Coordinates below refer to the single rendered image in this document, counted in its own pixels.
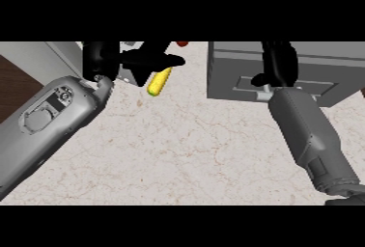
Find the brown wooden cabinet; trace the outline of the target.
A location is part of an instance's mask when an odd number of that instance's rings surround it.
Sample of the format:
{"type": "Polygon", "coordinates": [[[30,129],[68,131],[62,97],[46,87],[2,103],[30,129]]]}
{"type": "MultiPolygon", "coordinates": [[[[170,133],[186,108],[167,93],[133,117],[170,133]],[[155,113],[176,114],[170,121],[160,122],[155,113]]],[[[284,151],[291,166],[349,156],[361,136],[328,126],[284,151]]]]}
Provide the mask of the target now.
{"type": "Polygon", "coordinates": [[[0,55],[0,123],[42,90],[40,82],[0,55]]]}

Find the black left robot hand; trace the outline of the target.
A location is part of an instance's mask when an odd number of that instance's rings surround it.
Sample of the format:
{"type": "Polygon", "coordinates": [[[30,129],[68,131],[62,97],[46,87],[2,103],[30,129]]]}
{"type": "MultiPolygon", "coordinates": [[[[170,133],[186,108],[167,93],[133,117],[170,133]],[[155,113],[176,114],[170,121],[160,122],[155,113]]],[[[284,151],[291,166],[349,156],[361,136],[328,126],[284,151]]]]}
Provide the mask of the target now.
{"type": "Polygon", "coordinates": [[[96,82],[99,75],[114,81],[120,71],[129,71],[124,78],[142,87],[154,72],[185,64],[183,57],[166,53],[169,46],[169,41],[144,41],[141,47],[132,41],[84,41],[84,79],[96,82]]]}

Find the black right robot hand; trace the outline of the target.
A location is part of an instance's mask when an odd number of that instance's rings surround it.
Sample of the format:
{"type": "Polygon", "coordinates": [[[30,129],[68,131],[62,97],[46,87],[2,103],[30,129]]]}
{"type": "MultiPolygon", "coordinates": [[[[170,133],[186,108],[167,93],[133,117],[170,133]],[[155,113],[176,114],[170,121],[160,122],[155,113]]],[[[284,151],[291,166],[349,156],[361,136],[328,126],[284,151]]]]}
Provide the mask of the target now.
{"type": "Polygon", "coordinates": [[[251,84],[256,87],[293,87],[299,80],[299,55],[288,41],[263,41],[263,73],[251,84]]]}

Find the pale grey appliance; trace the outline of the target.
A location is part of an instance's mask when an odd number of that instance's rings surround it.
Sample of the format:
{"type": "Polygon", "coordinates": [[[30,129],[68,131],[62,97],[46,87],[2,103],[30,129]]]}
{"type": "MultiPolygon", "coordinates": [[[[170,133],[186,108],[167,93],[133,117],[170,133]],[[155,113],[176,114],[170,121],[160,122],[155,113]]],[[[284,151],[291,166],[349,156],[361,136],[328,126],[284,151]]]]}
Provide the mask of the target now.
{"type": "Polygon", "coordinates": [[[83,77],[80,41],[0,41],[0,55],[43,84],[83,77]]]}

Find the yellow corn cob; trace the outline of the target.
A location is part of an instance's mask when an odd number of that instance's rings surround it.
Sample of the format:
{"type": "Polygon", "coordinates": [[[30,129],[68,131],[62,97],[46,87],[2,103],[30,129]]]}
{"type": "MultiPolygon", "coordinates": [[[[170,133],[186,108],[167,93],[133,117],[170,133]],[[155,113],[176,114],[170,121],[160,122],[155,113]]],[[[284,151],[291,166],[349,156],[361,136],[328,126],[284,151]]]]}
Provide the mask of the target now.
{"type": "Polygon", "coordinates": [[[172,68],[166,68],[163,71],[154,74],[154,77],[146,87],[146,92],[151,96],[160,95],[172,74],[172,70],[173,70],[172,68]]]}

